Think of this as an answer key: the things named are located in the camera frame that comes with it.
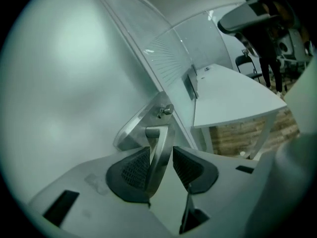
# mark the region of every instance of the black rectangular slot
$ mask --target black rectangular slot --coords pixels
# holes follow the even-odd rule
[[[245,167],[245,166],[238,166],[236,168],[236,170],[239,170],[239,171],[242,171],[242,172],[246,172],[248,174],[252,174],[254,169],[253,168],[249,168],[249,167]]]
[[[59,227],[78,196],[78,192],[65,190],[46,211],[43,217]]]

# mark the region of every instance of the wooden floor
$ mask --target wooden floor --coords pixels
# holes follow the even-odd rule
[[[261,84],[265,85],[264,79],[260,78]],[[286,79],[288,90],[295,82]],[[276,93],[275,82],[271,80],[272,91]],[[224,126],[211,127],[211,139],[215,154],[235,156],[240,152],[247,152],[255,145],[264,125],[265,118],[256,118],[247,122],[232,123]],[[280,111],[277,115],[269,138],[260,153],[268,150],[276,150],[283,142],[299,135],[297,124],[288,108]]]

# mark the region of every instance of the metal bracket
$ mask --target metal bracket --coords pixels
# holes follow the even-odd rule
[[[172,124],[168,124],[173,110],[167,94],[158,93],[121,129],[114,140],[117,149],[127,151],[151,147],[150,140],[158,138],[146,178],[146,193],[149,197],[155,194],[160,185],[174,144],[175,129]]]

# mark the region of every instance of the white curved surface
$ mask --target white curved surface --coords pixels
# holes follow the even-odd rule
[[[99,0],[32,0],[0,68],[2,171],[23,202],[116,153],[116,134],[158,92]]]
[[[204,11],[175,27],[196,68],[212,63],[232,68],[227,47],[211,13]]]
[[[277,112],[287,105],[257,81],[212,64],[198,70],[194,128],[240,122]]]
[[[285,101],[301,133],[317,133],[316,79],[317,59],[314,56],[301,77],[285,95]]]

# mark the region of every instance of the person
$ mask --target person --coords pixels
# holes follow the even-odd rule
[[[282,77],[281,73],[279,71],[279,63],[276,58],[260,58],[260,65],[262,69],[262,75],[266,82],[266,87],[271,88],[271,81],[269,79],[269,73],[268,73],[268,66],[271,66],[271,69],[273,71],[274,77],[275,77],[275,85],[276,85],[276,91],[277,96],[282,96]]]

